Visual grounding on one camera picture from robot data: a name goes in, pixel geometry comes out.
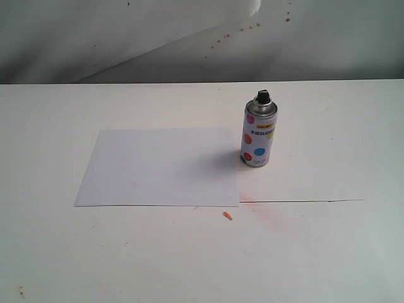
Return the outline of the white dotted spray paint can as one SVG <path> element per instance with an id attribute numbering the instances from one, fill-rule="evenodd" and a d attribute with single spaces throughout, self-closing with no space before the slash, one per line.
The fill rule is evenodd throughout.
<path id="1" fill-rule="evenodd" d="M 249 167 L 269 163 L 278 107 L 268 90 L 260 90 L 246 104 L 241 139 L 241 160 Z"/>

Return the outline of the white paper sheet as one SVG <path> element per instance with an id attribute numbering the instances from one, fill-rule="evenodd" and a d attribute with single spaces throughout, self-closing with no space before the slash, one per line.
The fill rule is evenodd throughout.
<path id="1" fill-rule="evenodd" d="M 237 207 L 227 128 L 102 130 L 75 206 Z"/>

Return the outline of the white backdrop sheet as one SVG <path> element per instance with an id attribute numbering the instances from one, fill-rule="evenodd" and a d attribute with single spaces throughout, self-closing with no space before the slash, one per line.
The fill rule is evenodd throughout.
<path id="1" fill-rule="evenodd" d="M 402 1 L 1 2 L 3 84 L 402 76 Z"/>

